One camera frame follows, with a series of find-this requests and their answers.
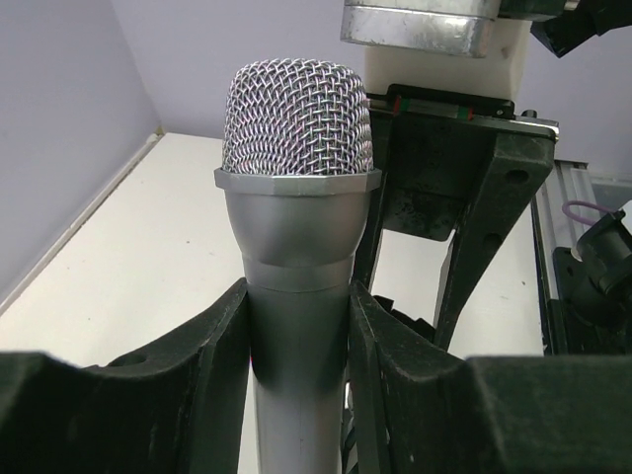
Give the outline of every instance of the white table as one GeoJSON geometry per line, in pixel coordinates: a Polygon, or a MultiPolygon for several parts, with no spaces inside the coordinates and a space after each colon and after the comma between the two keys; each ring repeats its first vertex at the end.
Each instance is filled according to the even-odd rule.
{"type": "MultiPolygon", "coordinates": [[[[220,140],[165,135],[0,317],[0,349],[106,364],[210,306],[243,275],[213,182],[220,164],[220,140]]],[[[373,292],[432,321],[446,251],[385,232],[373,292]]],[[[542,355],[528,211],[472,294],[450,351],[542,355]]],[[[239,472],[257,472],[250,390],[239,472]]]]}

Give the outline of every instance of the gray microphone body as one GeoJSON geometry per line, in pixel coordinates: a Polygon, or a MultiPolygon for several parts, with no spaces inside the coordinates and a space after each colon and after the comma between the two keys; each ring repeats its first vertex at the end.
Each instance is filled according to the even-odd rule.
{"type": "Polygon", "coordinates": [[[237,73],[222,168],[251,308],[261,474],[338,474],[349,283],[381,173],[350,69],[273,60],[237,73]]]}

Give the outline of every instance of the white floor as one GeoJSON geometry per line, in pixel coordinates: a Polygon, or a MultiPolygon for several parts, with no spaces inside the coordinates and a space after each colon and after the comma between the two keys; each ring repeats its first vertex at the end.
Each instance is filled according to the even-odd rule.
{"type": "MultiPolygon", "coordinates": [[[[106,364],[181,325],[243,275],[212,172],[221,141],[169,133],[0,316],[0,349],[106,364]]],[[[446,243],[386,232],[373,292],[432,321],[446,243]]],[[[457,356],[542,354],[526,212],[468,302],[457,356]]],[[[257,472],[249,391],[240,473],[257,472]]]]}

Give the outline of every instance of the microphone grille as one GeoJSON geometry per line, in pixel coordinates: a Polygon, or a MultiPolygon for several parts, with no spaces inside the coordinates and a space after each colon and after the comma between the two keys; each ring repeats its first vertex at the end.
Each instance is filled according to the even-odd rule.
{"type": "Polygon", "coordinates": [[[373,169],[368,100],[346,66],[274,59],[240,69],[226,104],[222,169],[348,175],[373,169]]]}

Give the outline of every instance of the hole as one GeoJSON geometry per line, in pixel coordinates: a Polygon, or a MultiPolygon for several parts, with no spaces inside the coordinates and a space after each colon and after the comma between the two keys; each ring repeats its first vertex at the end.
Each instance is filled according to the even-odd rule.
{"type": "Polygon", "coordinates": [[[511,170],[505,174],[505,180],[510,185],[522,185],[529,181],[529,174],[524,170],[511,170]]]}
{"type": "Polygon", "coordinates": [[[108,367],[127,367],[129,365],[137,365],[139,363],[143,363],[147,360],[147,355],[145,354],[128,354],[122,355],[119,358],[115,358],[112,362],[108,364],[108,367]]]}
{"type": "Polygon", "coordinates": [[[503,245],[503,238],[498,234],[487,234],[483,239],[483,248],[492,253],[497,252],[503,245]]]}

